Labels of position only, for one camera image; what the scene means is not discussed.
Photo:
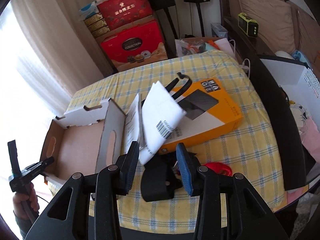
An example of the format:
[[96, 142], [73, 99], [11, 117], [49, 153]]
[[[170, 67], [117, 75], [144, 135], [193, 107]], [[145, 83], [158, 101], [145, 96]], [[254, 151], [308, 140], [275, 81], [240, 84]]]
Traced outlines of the white cardboard tray box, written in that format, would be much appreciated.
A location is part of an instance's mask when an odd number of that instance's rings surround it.
[[125, 118], [112, 98], [55, 117], [40, 156], [54, 158], [44, 171], [45, 180], [61, 187], [76, 172], [91, 175], [115, 164], [121, 155]]

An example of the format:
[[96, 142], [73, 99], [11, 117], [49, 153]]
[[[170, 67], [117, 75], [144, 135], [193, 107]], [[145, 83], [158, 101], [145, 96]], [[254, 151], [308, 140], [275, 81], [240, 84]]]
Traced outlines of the red gift bag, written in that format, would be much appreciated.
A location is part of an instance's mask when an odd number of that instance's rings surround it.
[[110, 30], [153, 14], [148, 0], [107, 0], [97, 7]]

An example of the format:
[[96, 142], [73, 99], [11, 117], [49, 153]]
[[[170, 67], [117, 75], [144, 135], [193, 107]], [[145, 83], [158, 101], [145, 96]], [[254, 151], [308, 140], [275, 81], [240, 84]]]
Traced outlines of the green black portable device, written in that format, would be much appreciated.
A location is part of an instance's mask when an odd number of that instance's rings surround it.
[[248, 37], [258, 36], [259, 24], [244, 12], [238, 14], [238, 26]]

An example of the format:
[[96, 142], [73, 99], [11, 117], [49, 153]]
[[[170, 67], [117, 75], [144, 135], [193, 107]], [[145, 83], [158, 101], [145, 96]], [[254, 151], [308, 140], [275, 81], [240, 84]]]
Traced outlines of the white open box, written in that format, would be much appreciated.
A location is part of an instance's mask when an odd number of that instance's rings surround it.
[[313, 71], [299, 61], [284, 57], [259, 55], [259, 58], [289, 99], [302, 105], [319, 125], [319, 80]]

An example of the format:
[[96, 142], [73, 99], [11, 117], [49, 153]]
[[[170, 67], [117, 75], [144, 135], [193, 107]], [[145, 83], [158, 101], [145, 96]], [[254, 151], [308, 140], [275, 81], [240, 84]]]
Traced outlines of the red collection gift box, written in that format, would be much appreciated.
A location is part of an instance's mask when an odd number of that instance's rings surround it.
[[124, 29], [100, 44], [119, 72], [168, 58], [156, 20]]

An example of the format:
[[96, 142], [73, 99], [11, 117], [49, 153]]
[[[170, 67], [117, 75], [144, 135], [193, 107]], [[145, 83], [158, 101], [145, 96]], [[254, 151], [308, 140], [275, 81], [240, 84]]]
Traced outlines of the orange white hard drive box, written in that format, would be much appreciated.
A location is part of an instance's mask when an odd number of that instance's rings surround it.
[[191, 147], [218, 138], [237, 129], [243, 119], [240, 107], [216, 77], [192, 83], [176, 102], [186, 115], [159, 149], [161, 154], [174, 152], [179, 143]]

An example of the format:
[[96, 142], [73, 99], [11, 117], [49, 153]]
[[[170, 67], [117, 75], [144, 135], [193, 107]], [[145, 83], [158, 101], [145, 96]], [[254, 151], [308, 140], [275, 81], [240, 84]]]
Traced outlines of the white paper booklet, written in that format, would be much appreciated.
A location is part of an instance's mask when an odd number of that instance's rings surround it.
[[128, 153], [131, 142], [138, 142], [139, 162], [145, 165], [185, 115], [164, 86], [159, 81], [153, 83], [145, 101], [137, 94], [126, 114], [123, 153]]

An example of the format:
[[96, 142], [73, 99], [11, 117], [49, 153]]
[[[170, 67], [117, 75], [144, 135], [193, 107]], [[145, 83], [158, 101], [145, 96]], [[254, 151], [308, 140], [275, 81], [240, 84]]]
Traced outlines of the yellow plaid tablecloth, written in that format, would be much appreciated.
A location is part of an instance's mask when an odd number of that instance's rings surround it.
[[[112, 98], [127, 111], [136, 94], [146, 96], [151, 85], [171, 82], [177, 73], [193, 81], [217, 78], [239, 105], [243, 120], [238, 129], [189, 148], [201, 163], [217, 161], [240, 172], [251, 182], [272, 210], [286, 201], [280, 155], [267, 111], [250, 80], [235, 59], [223, 51], [160, 61], [133, 68], [77, 91], [68, 109], [96, 106]], [[171, 200], [145, 202], [140, 192], [144, 167], [138, 166], [132, 190], [118, 199], [120, 225], [151, 233], [190, 233], [196, 223], [199, 200], [178, 189]]]

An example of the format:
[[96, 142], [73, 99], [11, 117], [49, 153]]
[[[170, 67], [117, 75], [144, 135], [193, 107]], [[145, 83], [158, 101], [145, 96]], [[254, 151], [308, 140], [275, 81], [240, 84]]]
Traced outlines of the beige pillow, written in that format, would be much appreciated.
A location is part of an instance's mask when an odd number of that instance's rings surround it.
[[272, 50], [296, 49], [291, 6], [281, 0], [239, 0], [241, 11], [257, 21], [258, 37]]

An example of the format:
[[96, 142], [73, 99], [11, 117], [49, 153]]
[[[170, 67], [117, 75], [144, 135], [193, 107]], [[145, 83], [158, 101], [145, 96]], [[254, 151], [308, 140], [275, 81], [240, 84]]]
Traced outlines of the white curtain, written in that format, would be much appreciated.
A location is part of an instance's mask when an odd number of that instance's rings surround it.
[[55, 115], [73, 95], [113, 74], [79, 15], [94, 0], [1, 0], [1, 49]]

